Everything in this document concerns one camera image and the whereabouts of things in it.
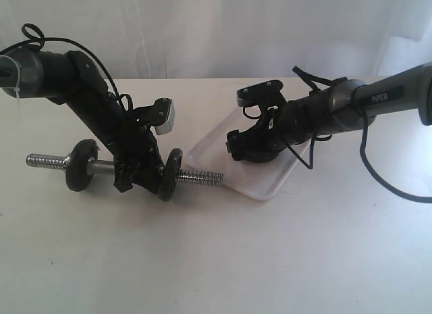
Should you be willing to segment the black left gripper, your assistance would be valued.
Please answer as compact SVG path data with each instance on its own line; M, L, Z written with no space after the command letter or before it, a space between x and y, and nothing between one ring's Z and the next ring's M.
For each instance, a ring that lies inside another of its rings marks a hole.
M165 165L151 128L161 125L160 106L137 107L129 111L120 106L104 108L104 144L113 154L113 185L120 193L133 189L134 183L159 194Z

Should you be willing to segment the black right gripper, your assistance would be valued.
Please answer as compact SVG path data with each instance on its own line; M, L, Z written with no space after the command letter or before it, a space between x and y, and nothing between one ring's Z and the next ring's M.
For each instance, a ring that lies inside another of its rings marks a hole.
M255 161L251 151L283 151L290 142L290 134L279 123L275 114L265 114L246 131L227 133L226 147L234 161Z

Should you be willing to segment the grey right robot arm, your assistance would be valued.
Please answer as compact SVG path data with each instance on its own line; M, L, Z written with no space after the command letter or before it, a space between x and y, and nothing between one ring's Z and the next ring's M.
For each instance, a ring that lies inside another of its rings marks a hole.
M431 125L431 64L425 63L366 84L347 77L320 78L294 68L310 86L307 96L286 100L280 80L267 80L237 92L242 109L258 107L255 124L227 133L226 147L236 161L266 163L284 149L318 136L362 130L378 115L415 109Z

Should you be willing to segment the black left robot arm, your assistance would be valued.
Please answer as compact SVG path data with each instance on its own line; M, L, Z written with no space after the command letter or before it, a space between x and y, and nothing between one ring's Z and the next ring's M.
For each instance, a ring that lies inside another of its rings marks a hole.
M125 110L81 51L14 49L1 56L1 88L15 98L66 104L113 155L114 185L120 192L136 184L159 193L164 164L151 128L157 134L171 130L171 99Z

